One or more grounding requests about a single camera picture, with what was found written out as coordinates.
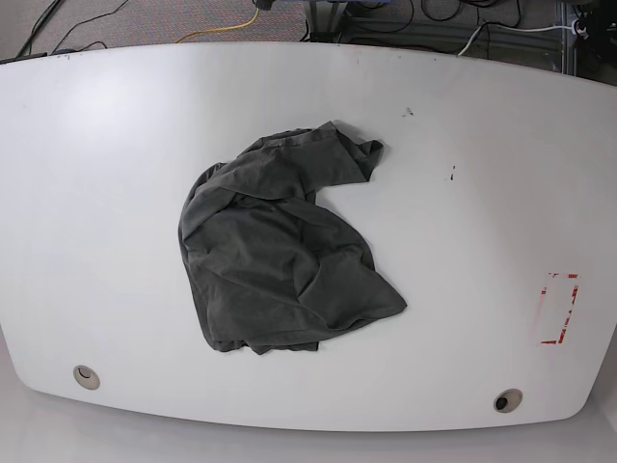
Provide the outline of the dark grey t-shirt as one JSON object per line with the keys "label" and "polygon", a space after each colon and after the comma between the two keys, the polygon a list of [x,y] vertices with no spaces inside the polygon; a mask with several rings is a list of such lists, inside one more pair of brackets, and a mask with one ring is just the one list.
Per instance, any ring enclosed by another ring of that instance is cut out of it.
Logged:
{"label": "dark grey t-shirt", "polygon": [[314,352],[405,311],[362,235],[316,201],[321,189],[369,181],[383,150],[324,123],[260,138],[198,177],[178,241],[213,350]]}

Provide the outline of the red tape rectangle marking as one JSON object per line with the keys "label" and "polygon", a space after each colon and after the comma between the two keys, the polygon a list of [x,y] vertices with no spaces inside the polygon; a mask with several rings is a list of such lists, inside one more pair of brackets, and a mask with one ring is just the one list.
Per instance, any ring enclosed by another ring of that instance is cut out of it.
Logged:
{"label": "red tape rectangle marking", "polygon": [[534,335],[540,345],[564,342],[579,288],[576,273],[549,273],[536,313]]}

